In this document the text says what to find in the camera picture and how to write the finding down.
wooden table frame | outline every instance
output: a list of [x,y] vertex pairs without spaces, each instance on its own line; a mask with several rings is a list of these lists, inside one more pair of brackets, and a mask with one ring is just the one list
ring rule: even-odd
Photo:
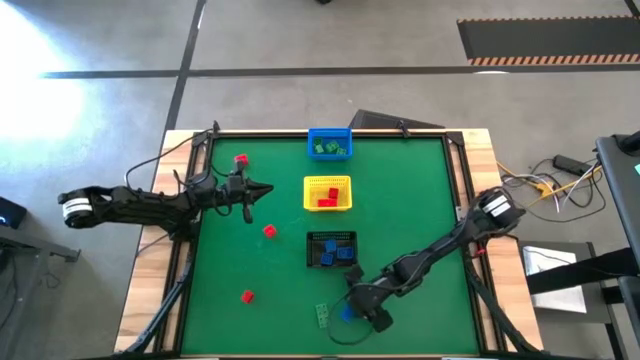
[[[400,136],[402,134],[400,130],[381,129],[360,129],[353,130],[353,132],[354,134],[366,134],[367,136],[390,133],[397,133]],[[194,133],[195,131],[188,130],[168,131],[162,152],[164,153],[175,147],[180,142],[193,136]],[[306,134],[306,130],[227,130],[219,132],[221,136],[230,137],[251,136],[253,134],[286,136],[287,134],[301,133]],[[427,134],[435,136],[450,134],[447,137],[449,139],[449,153],[451,154],[448,163],[452,165],[454,171],[455,188],[458,189],[457,205],[459,205],[463,213],[468,205],[467,193],[474,192],[478,194],[485,189],[501,184],[491,140],[486,129],[415,129],[410,130],[410,133],[423,136]],[[152,191],[162,191],[165,194],[176,193],[178,189],[173,177],[173,170],[178,171],[182,179],[192,175],[194,172],[199,172],[195,169],[202,168],[205,161],[206,151],[202,150],[192,151],[192,141],[187,141],[175,151],[163,157],[158,164]],[[151,243],[162,234],[162,230],[157,227],[144,227],[139,248]],[[186,261],[188,246],[188,243],[174,244],[169,240],[161,241],[145,250],[135,260],[116,339],[116,351],[124,350],[131,345],[156,313],[164,294],[170,289],[169,285],[176,280],[175,270],[181,269],[181,264]],[[516,328],[532,345],[541,349],[542,341],[515,240],[508,237],[492,239],[487,248],[487,256],[483,257],[482,260],[474,260],[474,265],[481,276],[488,275],[484,276],[487,286],[497,295],[500,306]],[[158,334],[158,337],[162,337],[163,341],[155,340],[147,351],[173,348],[176,340],[176,331],[180,325],[177,321],[181,315],[180,303],[180,300],[176,302],[167,319],[166,328]],[[505,340],[501,334],[496,333],[495,323],[482,300],[476,296],[475,299],[472,299],[472,305],[473,303],[478,304],[480,310],[481,326],[478,327],[479,324],[476,322],[476,333],[483,342],[483,344],[479,344],[480,347],[483,350],[509,349],[513,351],[513,347],[508,340]]]

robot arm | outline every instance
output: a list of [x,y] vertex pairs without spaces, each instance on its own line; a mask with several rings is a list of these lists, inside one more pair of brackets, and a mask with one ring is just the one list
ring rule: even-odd
[[189,179],[185,190],[165,195],[133,190],[125,186],[90,186],[58,196],[64,222],[75,229],[91,228],[105,222],[157,225],[172,239],[190,235],[191,223],[201,210],[242,204],[244,220],[253,221],[249,206],[273,190],[272,185],[245,178],[244,167],[237,162],[226,182],[217,186],[211,171]]
[[362,269],[352,268],[345,274],[349,286],[347,303],[357,316],[371,322],[375,331],[386,330],[393,324],[389,312],[382,308],[389,296],[402,297],[411,292],[422,283],[433,264],[458,248],[471,242],[486,243],[493,236],[506,234],[524,213],[500,188],[483,192],[450,233],[423,250],[400,256],[371,281],[362,282]]

yellow cable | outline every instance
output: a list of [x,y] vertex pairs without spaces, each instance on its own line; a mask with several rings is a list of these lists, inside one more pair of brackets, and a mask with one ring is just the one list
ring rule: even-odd
[[[595,173],[597,173],[598,171],[600,171],[600,170],[602,170],[602,166],[598,166],[597,168],[595,168],[591,174],[589,174],[589,175],[585,176],[585,177],[584,177],[584,179],[582,179],[582,180],[587,180],[587,179],[592,178],[592,177],[593,177],[593,175],[594,175]],[[563,191],[563,190],[566,190],[566,189],[571,188],[573,185],[575,185],[575,184],[576,184],[576,182],[578,182],[578,180],[576,180],[576,181],[574,181],[574,182],[571,182],[571,183],[569,183],[569,184],[567,184],[567,185],[564,185],[563,187],[561,187],[561,188],[559,188],[559,189],[557,189],[557,190],[553,191],[552,193],[549,193],[549,194],[546,194],[546,195],[542,195],[542,196],[540,196],[540,197],[539,197],[539,198],[537,198],[534,202],[532,202],[531,204],[527,205],[527,207],[531,207],[532,205],[536,204],[536,203],[537,203],[538,201],[540,201],[540,200],[546,199],[546,198],[548,198],[549,196],[552,196],[552,195],[557,194],[557,193],[559,193],[559,192],[561,192],[561,191]]]
[[[506,172],[507,174],[509,174],[509,175],[511,175],[511,176],[513,176],[513,177],[518,176],[518,175],[516,175],[513,171],[511,171],[511,170],[507,169],[507,167],[506,167],[506,166],[504,166],[504,165],[502,165],[499,161],[496,161],[496,163],[498,164],[498,167],[499,167],[499,168],[501,168],[501,169],[502,169],[502,171]],[[527,180],[527,179],[520,179],[520,180],[522,180],[522,181],[526,182],[527,184],[529,184],[529,185],[533,186],[533,187],[534,187],[534,188],[536,188],[536,189],[538,188],[538,184],[537,184],[537,183],[534,183],[533,181],[529,181],[529,180]]]

white paper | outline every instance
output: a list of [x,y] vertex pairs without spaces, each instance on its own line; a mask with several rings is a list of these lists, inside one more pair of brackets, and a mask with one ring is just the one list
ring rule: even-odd
[[[532,275],[540,271],[576,262],[576,255],[574,253],[564,251],[525,246],[522,252],[524,255],[524,265],[527,275]],[[571,311],[583,314],[587,313],[587,307],[584,304],[582,286],[532,295],[531,300],[533,302],[533,306],[539,308]]]

yellow bin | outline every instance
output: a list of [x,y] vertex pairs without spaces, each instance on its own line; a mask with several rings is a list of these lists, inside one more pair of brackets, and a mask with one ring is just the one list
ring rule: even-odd
[[[319,199],[329,198],[329,188],[338,189],[338,206],[319,207]],[[303,206],[309,211],[347,211],[351,209],[351,177],[305,176]]]

